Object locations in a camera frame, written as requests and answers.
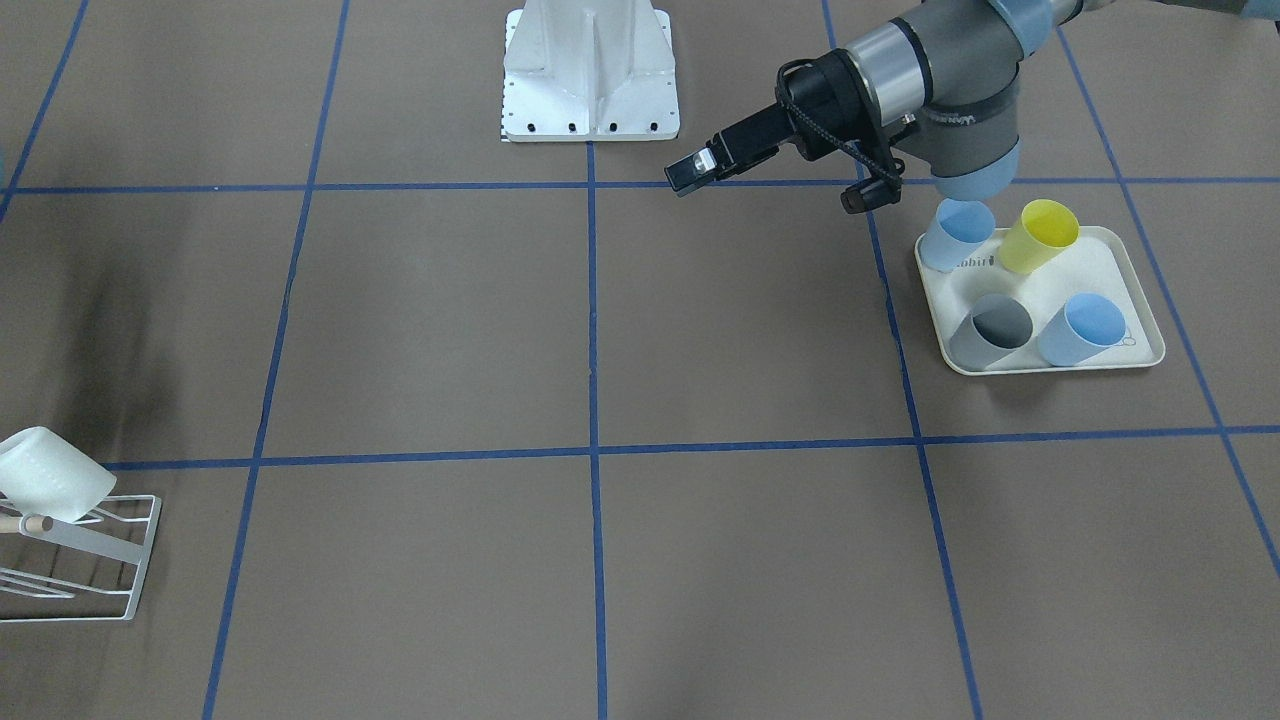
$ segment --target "gray cup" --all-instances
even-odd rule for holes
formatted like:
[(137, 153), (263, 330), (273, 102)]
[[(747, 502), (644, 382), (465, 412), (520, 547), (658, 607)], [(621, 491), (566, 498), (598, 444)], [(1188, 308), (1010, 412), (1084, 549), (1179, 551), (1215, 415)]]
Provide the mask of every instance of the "gray cup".
[(965, 370), (982, 370), (1032, 340), (1030, 313), (1007, 295), (982, 296), (951, 334), (951, 361)]

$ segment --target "yellow cup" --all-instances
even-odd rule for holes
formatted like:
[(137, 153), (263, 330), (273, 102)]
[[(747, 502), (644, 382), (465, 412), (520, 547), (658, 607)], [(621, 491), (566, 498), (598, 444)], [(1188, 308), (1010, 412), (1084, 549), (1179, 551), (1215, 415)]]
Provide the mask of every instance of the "yellow cup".
[(1032, 200), (1023, 208), (1018, 223), (1005, 233), (996, 254), (1000, 264), (1021, 274), (1048, 263), (1075, 243), (1080, 223), (1066, 205), (1052, 200)]

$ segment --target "light blue joint cap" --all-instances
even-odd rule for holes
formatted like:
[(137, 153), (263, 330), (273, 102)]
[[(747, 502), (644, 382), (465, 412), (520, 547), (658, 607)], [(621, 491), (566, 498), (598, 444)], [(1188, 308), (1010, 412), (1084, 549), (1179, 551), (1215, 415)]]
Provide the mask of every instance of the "light blue joint cap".
[(938, 192), (952, 200), (986, 200), (1000, 195), (1018, 174), (1018, 156), (1023, 150), (1023, 138), (1018, 138), (1012, 150), (995, 163), (966, 176), (954, 178), (933, 177)]
[(1280, 0), (1249, 0), (1240, 10), (1240, 17), (1280, 20)]
[(1053, 3), (1052, 0), (987, 0), (991, 6), (1005, 18), (1009, 29), (1014, 31), (1014, 37), (1023, 46), (1023, 58), (1030, 58), (1032, 53), (1041, 49), (1053, 32)]

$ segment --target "black cable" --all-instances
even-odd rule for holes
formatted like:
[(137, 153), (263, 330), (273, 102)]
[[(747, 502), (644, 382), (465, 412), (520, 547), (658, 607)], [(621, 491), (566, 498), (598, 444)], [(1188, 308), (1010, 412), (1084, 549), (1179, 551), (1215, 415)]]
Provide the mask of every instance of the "black cable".
[(820, 124), (818, 124), (817, 120), (814, 120), (813, 118), (810, 118), (804, 110), (801, 110), (795, 104), (795, 99), (791, 97), (791, 90), (787, 88), (786, 74), (790, 70), (794, 70), (796, 68), (800, 68), (800, 67), (804, 67), (804, 65), (809, 65), (809, 64), (813, 64), (812, 59), (809, 59), (809, 60), (791, 60), (790, 63), (787, 63), (787, 64), (782, 65), (781, 68), (778, 68), (778, 77), (777, 77), (778, 104), (782, 105), (782, 108), (786, 111), (788, 111), (792, 115), (795, 115), (801, 123), (804, 123), (805, 126), (808, 126), (809, 129), (812, 129), (814, 132), (814, 135), (817, 135), (818, 137), (820, 137), (820, 138), (826, 140), (827, 142), (835, 145), (845, 155), (849, 155), (854, 160), (861, 163), (868, 170), (870, 170), (870, 173), (873, 176), (876, 176), (877, 178), (884, 181), (884, 183), (887, 183), (890, 186), (890, 188), (892, 188), (892, 190), (900, 190), (902, 187), (902, 177), (901, 177), (900, 173), (906, 167), (905, 163), (902, 163), (902, 160), (900, 160), (897, 158), (893, 159), (893, 169), (897, 170), (897, 172), (891, 172), (891, 170), (884, 169), (879, 163), (877, 163), (876, 160), (872, 160), (870, 156), (868, 156), (865, 152), (863, 152), (861, 150), (859, 150), (858, 146), (854, 145), (852, 141), (840, 140), (831, 131), (828, 131), (827, 128), (824, 128)]

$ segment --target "white cup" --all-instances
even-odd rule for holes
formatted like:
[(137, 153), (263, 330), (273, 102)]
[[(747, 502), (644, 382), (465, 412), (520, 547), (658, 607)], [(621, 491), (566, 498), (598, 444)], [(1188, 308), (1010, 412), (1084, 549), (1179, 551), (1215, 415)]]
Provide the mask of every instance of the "white cup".
[(114, 487), (115, 475), (49, 428), (0, 442), (0, 492), (23, 515), (74, 523)]
[(965, 370), (982, 370), (1032, 340), (1032, 316), (1007, 295), (984, 295), (973, 304), (947, 348)]

